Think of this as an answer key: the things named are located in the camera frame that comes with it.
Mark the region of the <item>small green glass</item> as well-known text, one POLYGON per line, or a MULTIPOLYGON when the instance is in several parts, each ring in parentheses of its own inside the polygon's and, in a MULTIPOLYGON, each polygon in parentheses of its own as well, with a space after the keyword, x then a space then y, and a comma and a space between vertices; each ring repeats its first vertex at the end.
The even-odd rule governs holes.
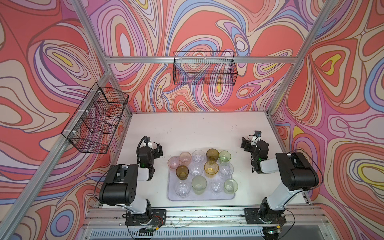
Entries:
POLYGON ((219 161, 220 163, 229 162, 232 159, 232 155, 228 151, 220 151, 219 152, 219 161))

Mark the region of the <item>clear faceted glass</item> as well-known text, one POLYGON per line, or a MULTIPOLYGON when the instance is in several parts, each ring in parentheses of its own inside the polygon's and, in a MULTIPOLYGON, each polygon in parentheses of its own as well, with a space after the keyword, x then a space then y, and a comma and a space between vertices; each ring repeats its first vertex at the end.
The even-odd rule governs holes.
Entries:
POLYGON ((192 153, 192 160, 196 163, 204 163, 207 161, 206 153, 202 150, 195 150, 192 153))
POLYGON ((234 167, 229 162, 222 162, 219 165, 219 177, 223 180, 230 179, 234 173, 234 167))

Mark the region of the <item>pink textured cup back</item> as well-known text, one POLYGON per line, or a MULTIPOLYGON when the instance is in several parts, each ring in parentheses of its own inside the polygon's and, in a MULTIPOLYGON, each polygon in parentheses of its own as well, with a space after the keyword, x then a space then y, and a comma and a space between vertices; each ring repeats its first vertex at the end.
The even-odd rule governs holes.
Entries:
POLYGON ((188 166, 192 161, 192 155, 189 152, 182 152, 179 155, 181 165, 188 166))

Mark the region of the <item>dark amber textured cup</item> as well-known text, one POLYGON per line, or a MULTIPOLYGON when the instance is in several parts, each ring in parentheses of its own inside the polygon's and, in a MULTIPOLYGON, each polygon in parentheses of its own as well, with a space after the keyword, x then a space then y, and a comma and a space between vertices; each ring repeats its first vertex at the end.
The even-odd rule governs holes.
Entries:
POLYGON ((176 169, 176 175, 179 180, 186 180, 189 175, 189 168, 185 165, 178 166, 176 169))

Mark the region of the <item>pale green textured cup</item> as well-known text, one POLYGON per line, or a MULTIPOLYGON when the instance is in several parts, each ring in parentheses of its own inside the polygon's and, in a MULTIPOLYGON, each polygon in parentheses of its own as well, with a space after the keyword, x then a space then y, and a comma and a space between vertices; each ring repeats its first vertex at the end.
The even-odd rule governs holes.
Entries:
POLYGON ((224 182, 224 191, 226 194, 234 194, 239 188, 239 185, 236 180, 234 179, 227 179, 224 182))

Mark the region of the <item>olive amber textured cup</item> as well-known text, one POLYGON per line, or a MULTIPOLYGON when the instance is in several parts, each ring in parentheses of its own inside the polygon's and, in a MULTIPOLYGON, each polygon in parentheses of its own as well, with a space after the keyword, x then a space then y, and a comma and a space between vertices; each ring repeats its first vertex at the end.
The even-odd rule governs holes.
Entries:
POLYGON ((217 160, 219 159, 220 153, 217 149, 211 148, 207 150, 206 156, 207 156, 207 161, 217 162, 217 160))

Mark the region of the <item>clear tumbler back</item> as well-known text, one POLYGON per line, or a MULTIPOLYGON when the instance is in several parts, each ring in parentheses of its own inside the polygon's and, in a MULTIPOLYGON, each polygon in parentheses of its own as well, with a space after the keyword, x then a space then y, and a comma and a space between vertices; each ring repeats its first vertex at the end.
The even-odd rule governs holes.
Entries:
POLYGON ((193 177, 201 176, 204 172, 204 165, 202 163, 192 163, 189 166, 189 174, 193 177))

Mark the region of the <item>yellow smooth cup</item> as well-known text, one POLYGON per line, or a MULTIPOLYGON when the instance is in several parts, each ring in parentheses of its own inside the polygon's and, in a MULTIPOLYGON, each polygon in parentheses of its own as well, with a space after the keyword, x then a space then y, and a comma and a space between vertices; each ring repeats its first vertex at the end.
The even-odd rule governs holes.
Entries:
POLYGON ((205 175, 208 178, 213 178, 219 172, 219 165, 215 161, 207 161, 204 164, 205 175))

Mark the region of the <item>small clear glass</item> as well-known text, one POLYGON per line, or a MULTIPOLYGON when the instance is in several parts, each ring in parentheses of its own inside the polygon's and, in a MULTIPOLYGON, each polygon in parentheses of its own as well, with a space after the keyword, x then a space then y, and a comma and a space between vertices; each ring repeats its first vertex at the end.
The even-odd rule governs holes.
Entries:
POLYGON ((211 191, 214 195, 218 195, 223 191, 223 183, 220 180, 213 180, 211 182, 211 191))

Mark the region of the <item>tall pale green cup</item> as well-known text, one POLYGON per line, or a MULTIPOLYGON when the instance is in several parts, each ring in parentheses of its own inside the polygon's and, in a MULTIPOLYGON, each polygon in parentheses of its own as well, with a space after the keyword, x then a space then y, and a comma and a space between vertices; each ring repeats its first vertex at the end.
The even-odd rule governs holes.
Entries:
POLYGON ((197 195, 203 194, 207 185, 208 185, 208 182, 206 178, 203 176, 195 176, 192 179, 192 188, 195 194, 197 195))

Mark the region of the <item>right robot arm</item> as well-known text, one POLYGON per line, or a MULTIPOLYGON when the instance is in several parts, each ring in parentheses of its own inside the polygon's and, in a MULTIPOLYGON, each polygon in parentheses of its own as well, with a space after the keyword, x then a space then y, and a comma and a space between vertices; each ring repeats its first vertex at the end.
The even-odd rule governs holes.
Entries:
POLYGON ((251 153, 252 171, 258 174, 279 173, 281 183, 268 197, 264 198, 256 216, 265 223, 282 217, 285 205, 293 197, 319 185, 318 173, 302 153, 276 153, 268 158, 269 144, 263 140, 242 138, 241 149, 251 153))

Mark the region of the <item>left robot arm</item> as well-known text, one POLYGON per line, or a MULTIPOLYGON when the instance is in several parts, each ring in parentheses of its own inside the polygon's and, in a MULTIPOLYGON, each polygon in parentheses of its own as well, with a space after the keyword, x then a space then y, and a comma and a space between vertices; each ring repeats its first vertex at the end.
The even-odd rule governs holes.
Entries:
POLYGON ((110 167, 99 192, 101 204, 122 207, 134 216, 152 216, 150 201, 137 196, 137 186, 152 180, 155 160, 163 156, 162 146, 153 144, 150 137, 143 136, 136 148, 135 164, 110 167))

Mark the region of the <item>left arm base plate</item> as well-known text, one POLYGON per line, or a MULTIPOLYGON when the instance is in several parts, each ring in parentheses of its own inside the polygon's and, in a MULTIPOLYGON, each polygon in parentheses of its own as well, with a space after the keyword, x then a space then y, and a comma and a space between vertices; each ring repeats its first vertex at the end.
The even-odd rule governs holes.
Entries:
POLYGON ((134 215, 127 211, 122 215, 126 226, 162 226, 166 223, 167 210, 154 209, 147 210, 144 214, 134 215))

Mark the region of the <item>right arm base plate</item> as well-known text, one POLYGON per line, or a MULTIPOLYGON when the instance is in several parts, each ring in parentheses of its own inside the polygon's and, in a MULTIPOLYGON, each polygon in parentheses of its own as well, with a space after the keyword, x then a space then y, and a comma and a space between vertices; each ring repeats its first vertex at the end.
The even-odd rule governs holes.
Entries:
POLYGON ((245 208, 244 218, 247 224, 275 224, 284 225, 287 223, 284 211, 274 211, 268 208, 245 208))

